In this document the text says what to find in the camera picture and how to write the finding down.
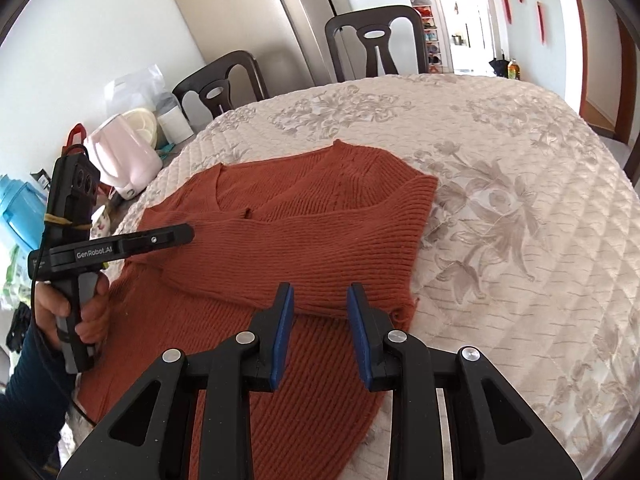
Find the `black gripper handle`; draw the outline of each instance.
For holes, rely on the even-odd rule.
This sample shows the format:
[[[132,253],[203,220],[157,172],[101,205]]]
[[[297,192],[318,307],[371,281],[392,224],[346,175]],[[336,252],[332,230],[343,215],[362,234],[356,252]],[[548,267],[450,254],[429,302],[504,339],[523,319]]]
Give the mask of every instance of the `black gripper handle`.
[[[58,337],[68,374],[79,374],[94,367],[95,345],[84,344],[76,333],[76,326],[82,321],[81,305],[94,296],[97,280],[97,273],[87,272],[75,278],[51,282],[51,286],[67,298],[71,305],[68,317],[56,317]]]

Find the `wooden floor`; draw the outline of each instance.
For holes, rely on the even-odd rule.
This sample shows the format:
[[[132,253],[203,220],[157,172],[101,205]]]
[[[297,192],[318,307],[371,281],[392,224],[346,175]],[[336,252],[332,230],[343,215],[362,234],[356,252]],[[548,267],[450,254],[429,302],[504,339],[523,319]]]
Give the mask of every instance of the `wooden floor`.
[[[596,108],[594,108],[593,105],[591,105],[591,103],[588,101],[584,103],[582,118],[589,124],[594,124],[595,126],[599,126],[601,128],[604,128],[605,130],[610,130],[613,132],[616,128],[613,124],[611,124],[611,122],[603,114],[597,111]]]

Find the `sweater sleeve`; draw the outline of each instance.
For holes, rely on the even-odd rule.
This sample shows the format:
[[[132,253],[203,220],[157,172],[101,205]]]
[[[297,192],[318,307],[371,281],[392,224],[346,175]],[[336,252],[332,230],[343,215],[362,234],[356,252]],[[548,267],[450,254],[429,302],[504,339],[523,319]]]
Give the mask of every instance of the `sweater sleeve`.
[[[59,352],[46,352],[43,362],[35,337],[34,328],[29,328],[6,393],[0,395],[0,425],[27,459],[40,467],[60,439],[68,409],[68,397],[62,392],[70,396],[76,378],[66,373]]]

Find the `person's arm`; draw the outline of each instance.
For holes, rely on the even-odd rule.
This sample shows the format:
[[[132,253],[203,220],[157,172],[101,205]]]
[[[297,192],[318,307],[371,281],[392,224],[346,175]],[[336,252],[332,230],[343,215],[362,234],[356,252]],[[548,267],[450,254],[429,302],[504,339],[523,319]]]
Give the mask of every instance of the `person's arm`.
[[[96,296],[82,307],[82,322],[76,333],[87,344],[103,341],[109,327],[107,293],[109,280],[101,275]],[[43,466],[60,439],[65,413],[76,376],[65,371],[56,330],[56,316],[68,316],[68,301],[51,286],[38,283],[35,295],[37,327],[27,330],[15,372],[0,395],[0,426],[8,430],[27,459]],[[42,352],[38,352],[41,330]]]
[[[35,330],[33,326],[27,330],[18,365],[0,396],[0,424],[27,460],[43,466],[60,440],[76,377],[65,372],[65,360],[58,351],[43,352],[47,361],[41,360]]]

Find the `knit sweater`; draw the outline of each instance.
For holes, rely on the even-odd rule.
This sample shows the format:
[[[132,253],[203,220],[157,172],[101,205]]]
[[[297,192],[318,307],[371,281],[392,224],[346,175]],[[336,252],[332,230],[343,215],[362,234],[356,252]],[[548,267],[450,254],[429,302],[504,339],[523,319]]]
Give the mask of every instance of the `knit sweater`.
[[[295,288],[284,379],[252,394],[258,480],[334,480],[366,436],[382,397],[358,371],[346,291],[362,282],[372,306],[407,329],[409,284],[437,180],[375,148],[336,140],[303,155],[195,175],[140,229],[188,222],[191,244],[130,258],[111,287],[113,324],[80,400],[100,419],[167,348],[211,349],[247,329],[278,283]],[[197,470],[202,405],[191,467]]]

